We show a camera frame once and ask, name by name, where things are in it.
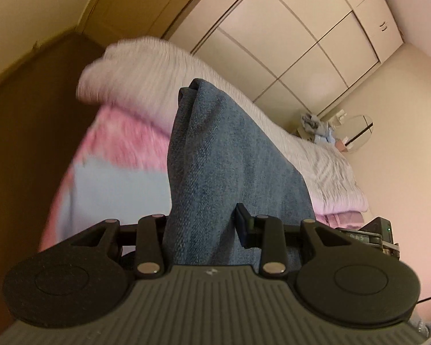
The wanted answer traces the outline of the pink rose bed blanket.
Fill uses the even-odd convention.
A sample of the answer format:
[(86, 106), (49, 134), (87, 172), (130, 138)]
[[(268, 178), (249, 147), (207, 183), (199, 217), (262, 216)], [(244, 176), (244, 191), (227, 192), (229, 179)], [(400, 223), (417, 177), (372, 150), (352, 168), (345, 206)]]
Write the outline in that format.
[(151, 123), (120, 108), (101, 106), (53, 197), (39, 250), (60, 241), (61, 217), (70, 202), (76, 164), (95, 158), (119, 168), (166, 172), (169, 141), (169, 136)]

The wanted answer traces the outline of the blue denim jeans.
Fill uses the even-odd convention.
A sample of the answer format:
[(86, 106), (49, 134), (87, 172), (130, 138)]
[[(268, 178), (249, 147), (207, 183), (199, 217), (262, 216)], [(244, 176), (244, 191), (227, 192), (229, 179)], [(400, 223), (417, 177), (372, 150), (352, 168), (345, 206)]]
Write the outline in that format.
[(163, 245), (173, 264), (257, 268), (260, 250), (243, 248), (231, 221), (238, 203), (285, 224), (315, 217), (301, 173), (203, 79), (180, 89), (167, 163), (172, 209)]

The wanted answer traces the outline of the brown wooden door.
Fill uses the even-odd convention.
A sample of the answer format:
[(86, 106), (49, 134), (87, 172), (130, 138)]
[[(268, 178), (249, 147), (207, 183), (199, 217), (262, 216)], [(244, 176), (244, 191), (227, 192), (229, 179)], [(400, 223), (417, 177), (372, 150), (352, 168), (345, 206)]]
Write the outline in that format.
[(91, 0), (78, 31), (102, 47), (142, 36), (169, 38), (200, 0)]

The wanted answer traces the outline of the mauve pillow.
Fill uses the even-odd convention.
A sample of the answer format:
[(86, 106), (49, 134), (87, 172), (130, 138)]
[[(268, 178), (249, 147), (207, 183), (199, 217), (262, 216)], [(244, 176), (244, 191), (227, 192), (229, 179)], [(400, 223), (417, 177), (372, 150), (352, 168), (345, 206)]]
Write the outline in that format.
[(324, 223), (331, 228), (357, 230), (364, 225), (363, 215), (359, 212), (334, 213), (328, 215), (316, 214), (315, 216), (317, 221)]

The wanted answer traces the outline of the oval mirror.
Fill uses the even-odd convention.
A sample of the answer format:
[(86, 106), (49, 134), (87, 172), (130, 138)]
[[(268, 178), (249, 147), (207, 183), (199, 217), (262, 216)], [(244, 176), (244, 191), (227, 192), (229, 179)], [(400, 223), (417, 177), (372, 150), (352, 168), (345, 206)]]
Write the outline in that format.
[(347, 119), (338, 130), (338, 138), (343, 143), (345, 153), (356, 152), (372, 136), (374, 123), (372, 118), (360, 114)]

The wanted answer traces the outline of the grey striped quilt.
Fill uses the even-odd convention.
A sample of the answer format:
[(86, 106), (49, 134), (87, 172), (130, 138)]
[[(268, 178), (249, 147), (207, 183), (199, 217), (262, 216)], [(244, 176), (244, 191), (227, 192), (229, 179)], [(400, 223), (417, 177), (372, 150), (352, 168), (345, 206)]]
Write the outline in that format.
[(110, 45), (77, 96), (130, 111), (170, 137), (173, 193), (277, 214), (364, 212), (367, 199), (338, 150), (290, 135), (188, 52), (153, 37)]

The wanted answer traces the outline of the blue soft toy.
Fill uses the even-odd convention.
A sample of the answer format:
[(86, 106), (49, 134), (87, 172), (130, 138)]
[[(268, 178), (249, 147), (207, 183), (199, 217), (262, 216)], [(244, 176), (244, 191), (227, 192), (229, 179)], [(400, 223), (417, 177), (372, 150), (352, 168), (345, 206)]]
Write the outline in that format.
[(297, 128), (297, 133), (302, 139), (315, 144), (330, 144), (334, 146), (336, 143), (333, 127), (328, 122), (321, 121), (314, 114), (301, 114), (301, 124)]

